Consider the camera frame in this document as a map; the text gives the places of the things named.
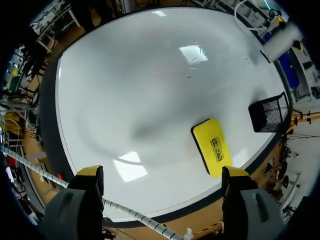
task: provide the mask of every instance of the wire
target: wire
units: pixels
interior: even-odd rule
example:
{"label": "wire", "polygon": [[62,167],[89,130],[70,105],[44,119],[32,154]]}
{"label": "wire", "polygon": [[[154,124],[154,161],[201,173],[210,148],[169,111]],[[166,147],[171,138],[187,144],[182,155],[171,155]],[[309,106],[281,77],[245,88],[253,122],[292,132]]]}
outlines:
{"label": "wire", "polygon": [[[234,21],[235,21],[235,24],[241,29],[241,27],[238,25],[239,23],[238,23],[238,21],[239,21],[239,19],[237,18],[237,10],[238,10],[238,8],[239,8],[239,6],[241,5],[241,4],[244,4],[245,2],[247,2],[248,0],[244,0],[244,1],[241,1],[241,2],[239,2],[236,6],[235,6],[235,8],[234,8]],[[247,27],[247,26],[245,26],[247,29],[249,29],[249,30],[251,30],[251,31],[261,31],[261,30],[264,30],[265,29],[265,27],[263,26],[263,27],[258,27],[258,28],[254,28],[254,27]]]}
{"label": "wire", "polygon": [[320,138],[320,136],[293,136],[291,138],[288,139],[288,142],[291,142],[293,140],[297,140],[297,139],[313,139],[313,138]]}
{"label": "wire", "polygon": [[265,2],[266,7],[267,7],[269,10],[271,10],[271,7],[270,7],[269,3],[267,2],[267,0],[264,0],[264,2]]}
{"label": "wire", "polygon": [[273,19],[273,18],[271,17],[271,13],[273,13],[273,12],[276,12],[276,13],[274,14],[275,17],[281,15],[281,12],[280,12],[280,11],[278,11],[278,10],[276,10],[276,9],[273,9],[273,8],[269,9],[269,20],[270,20],[270,21]]}
{"label": "wire", "polygon": [[[36,173],[40,174],[41,176],[45,177],[46,179],[64,187],[64,188],[68,187],[68,185],[69,185],[68,182],[63,181],[60,178],[48,173],[47,171],[44,171],[43,169],[39,168],[38,166],[30,163],[27,159],[23,158],[22,156],[20,156],[16,152],[13,152],[12,150],[4,147],[3,145],[0,145],[0,150],[3,153],[6,153],[8,156],[17,160],[19,163],[25,165],[26,167],[30,168],[31,170],[33,170]],[[189,239],[187,237],[182,237],[178,233],[170,230],[169,228],[163,226],[162,224],[160,224],[160,223],[152,220],[151,218],[149,218],[149,217],[147,217],[147,216],[145,216],[135,210],[132,210],[128,207],[122,206],[120,204],[117,204],[113,201],[106,200],[104,198],[102,198],[102,203],[105,207],[108,207],[108,208],[114,209],[114,210],[118,210],[120,212],[128,214],[130,217],[135,218],[139,222],[143,223],[144,225],[146,225],[150,229],[154,230],[155,232],[157,232],[158,234],[164,236],[165,238],[167,238],[169,240],[188,240]]]}

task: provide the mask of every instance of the white table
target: white table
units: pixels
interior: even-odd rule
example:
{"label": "white table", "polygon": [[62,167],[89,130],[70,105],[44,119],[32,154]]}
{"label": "white table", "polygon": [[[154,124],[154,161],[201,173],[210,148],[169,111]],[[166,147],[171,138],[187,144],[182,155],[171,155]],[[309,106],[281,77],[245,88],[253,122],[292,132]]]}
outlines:
{"label": "white table", "polygon": [[104,197],[148,217],[214,193],[221,179],[207,174],[190,129],[217,118],[233,166],[256,159],[274,135],[254,132],[248,106],[284,91],[261,47],[233,16],[200,8],[140,12],[87,34],[63,53],[56,73],[72,171],[102,165]]}

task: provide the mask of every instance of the yellow cleaning pad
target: yellow cleaning pad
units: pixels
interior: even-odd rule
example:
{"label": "yellow cleaning pad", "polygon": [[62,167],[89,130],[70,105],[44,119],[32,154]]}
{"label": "yellow cleaning pad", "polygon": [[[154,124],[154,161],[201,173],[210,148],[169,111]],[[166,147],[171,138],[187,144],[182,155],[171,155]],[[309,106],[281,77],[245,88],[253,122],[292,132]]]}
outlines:
{"label": "yellow cleaning pad", "polygon": [[193,128],[192,136],[199,149],[206,171],[213,177],[222,175],[222,167],[232,166],[227,140],[220,122],[208,119]]}

